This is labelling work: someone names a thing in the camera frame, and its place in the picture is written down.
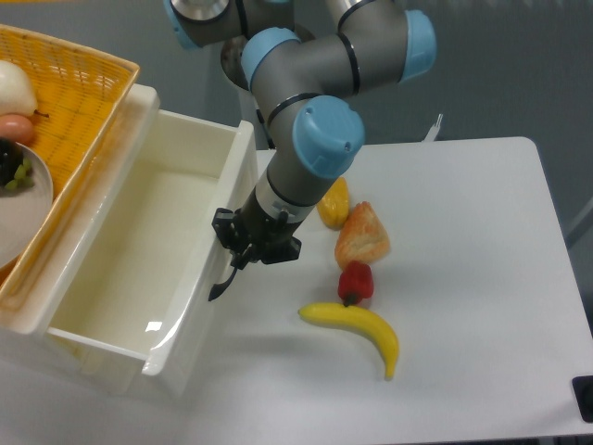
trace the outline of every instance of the yellow basket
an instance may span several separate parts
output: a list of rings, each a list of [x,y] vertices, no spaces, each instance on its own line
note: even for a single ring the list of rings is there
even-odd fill
[[[0,271],[0,305],[5,309],[10,294],[6,287],[19,285],[19,276],[68,209],[140,69],[93,48],[6,25],[0,25],[0,60],[19,65],[29,75],[38,111],[49,115],[32,117],[35,139],[28,146],[47,164],[55,190],[42,228],[12,270]],[[15,309],[14,302],[9,306]]]

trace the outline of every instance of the open drawer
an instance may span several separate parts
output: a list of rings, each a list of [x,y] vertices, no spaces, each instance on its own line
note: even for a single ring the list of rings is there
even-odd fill
[[[209,289],[229,262],[211,219],[240,207],[257,180],[251,124],[155,115],[135,153],[103,159],[102,173],[124,176],[96,174],[83,191],[57,243],[65,251],[48,253],[29,289],[50,301],[14,329],[59,352],[71,375],[117,393],[134,379],[183,391],[208,329]]]

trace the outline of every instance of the red bell pepper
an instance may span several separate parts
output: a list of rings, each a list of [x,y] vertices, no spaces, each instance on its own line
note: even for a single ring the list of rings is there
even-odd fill
[[[344,306],[359,304],[369,299],[374,291],[371,267],[359,261],[351,261],[340,275],[337,295],[344,301]]]

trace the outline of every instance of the banana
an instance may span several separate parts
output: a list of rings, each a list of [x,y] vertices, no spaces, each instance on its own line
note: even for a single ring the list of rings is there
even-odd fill
[[[321,302],[302,307],[298,314],[312,324],[351,328],[369,337],[385,362],[385,379],[393,377],[399,356],[399,341],[389,323],[375,312],[358,306]]]

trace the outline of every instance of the plate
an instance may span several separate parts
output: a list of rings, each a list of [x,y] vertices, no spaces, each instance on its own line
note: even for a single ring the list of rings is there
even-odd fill
[[[47,166],[30,148],[22,146],[31,160],[33,187],[8,193],[0,191],[0,270],[12,262],[43,225],[54,198]]]

